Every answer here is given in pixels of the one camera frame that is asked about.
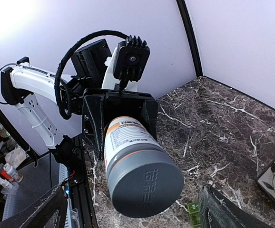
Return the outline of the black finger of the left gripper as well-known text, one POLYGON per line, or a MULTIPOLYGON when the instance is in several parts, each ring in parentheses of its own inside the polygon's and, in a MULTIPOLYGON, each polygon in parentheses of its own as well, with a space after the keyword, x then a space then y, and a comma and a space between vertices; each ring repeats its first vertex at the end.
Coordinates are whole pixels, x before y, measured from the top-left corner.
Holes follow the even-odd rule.
POLYGON ((154 98, 145 99, 141 110, 141 120, 155 140, 157 140, 157 112, 157 101, 154 98))
POLYGON ((99 160, 104 159, 104 109, 100 95, 85 95, 82 107, 82 135, 99 160))

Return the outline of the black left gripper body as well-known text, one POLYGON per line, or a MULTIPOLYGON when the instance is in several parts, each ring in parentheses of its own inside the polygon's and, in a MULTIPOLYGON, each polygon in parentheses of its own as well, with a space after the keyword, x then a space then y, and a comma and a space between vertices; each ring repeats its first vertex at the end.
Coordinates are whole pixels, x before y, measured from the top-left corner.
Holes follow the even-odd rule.
POLYGON ((141 92, 119 92, 106 89, 87 89, 85 95, 100 95, 103 100, 104 126, 114 118, 130 116, 142 123, 141 110, 145 99, 154 98, 141 92))

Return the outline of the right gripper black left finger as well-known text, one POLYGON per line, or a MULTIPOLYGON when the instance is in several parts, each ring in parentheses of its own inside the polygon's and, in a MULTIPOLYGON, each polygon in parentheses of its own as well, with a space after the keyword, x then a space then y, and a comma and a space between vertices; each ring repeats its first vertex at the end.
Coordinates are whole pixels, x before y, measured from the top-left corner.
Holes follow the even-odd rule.
POLYGON ((57 184, 16 215, 0 222, 0 228, 43 228, 53 219, 54 228, 65 227, 68 202, 57 184))

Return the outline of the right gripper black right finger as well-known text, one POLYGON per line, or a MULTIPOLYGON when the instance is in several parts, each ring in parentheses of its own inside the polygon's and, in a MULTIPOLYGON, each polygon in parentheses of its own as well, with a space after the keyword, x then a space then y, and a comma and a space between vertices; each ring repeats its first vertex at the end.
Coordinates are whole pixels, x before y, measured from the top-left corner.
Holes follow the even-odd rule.
POLYGON ((206 185, 198 196, 199 217, 203 228, 269 228, 270 226, 244 212, 223 194, 206 185))

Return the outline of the green pill organizer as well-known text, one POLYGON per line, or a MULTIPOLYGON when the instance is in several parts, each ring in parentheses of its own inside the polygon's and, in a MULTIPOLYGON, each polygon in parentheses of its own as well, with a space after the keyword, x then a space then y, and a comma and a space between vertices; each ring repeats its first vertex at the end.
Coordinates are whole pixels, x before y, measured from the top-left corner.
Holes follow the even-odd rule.
POLYGON ((187 210, 190 217, 190 222, 193 228, 200 228, 201 221, 199 217, 199 203, 198 201, 187 204, 187 210))

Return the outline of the orange grey-capped pill bottle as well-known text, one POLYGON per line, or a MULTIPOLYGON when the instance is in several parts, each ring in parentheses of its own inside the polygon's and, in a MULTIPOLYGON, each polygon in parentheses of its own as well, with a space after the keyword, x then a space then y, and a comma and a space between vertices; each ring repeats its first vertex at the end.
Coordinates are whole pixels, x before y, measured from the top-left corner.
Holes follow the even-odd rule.
POLYGON ((104 162, 111 203, 124 216, 148 218, 169 208, 184 187, 181 170, 135 118, 113 119, 104 162))

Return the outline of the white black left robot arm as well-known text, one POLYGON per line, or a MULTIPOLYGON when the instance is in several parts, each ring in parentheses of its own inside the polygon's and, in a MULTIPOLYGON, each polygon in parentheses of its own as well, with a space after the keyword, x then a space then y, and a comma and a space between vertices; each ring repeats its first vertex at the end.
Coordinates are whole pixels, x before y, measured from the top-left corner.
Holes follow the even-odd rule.
MULTIPOLYGON (((120 42, 114 52, 104 39, 73 51, 71 61, 77 75, 62 75, 60 102, 69 114, 82 116, 82 135, 99 159, 105 149, 157 145, 157 101, 137 91, 149 54, 147 43, 136 36, 120 42)), ((14 67, 4 67, 0 75, 6 103, 26 116, 58 163, 78 167, 73 141, 54 126, 36 100, 40 95, 56 102, 55 75, 34 68, 28 57, 14 67)))

